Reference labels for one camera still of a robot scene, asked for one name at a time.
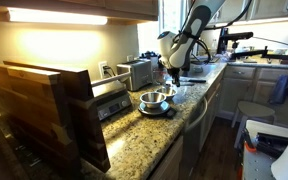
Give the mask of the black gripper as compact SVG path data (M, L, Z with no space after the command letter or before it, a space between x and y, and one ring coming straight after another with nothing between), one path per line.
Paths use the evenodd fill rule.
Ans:
M179 73L180 73L180 69L179 68L171 68L167 70L168 74L175 80L178 81L179 80Z

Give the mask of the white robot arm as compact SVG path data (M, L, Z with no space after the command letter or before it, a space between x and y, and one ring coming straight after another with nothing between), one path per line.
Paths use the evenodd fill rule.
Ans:
M172 83L180 84L180 71L190 69L190 53L202 31L225 0L195 0L178 34L170 31L161 33L158 38L160 62L172 77Z

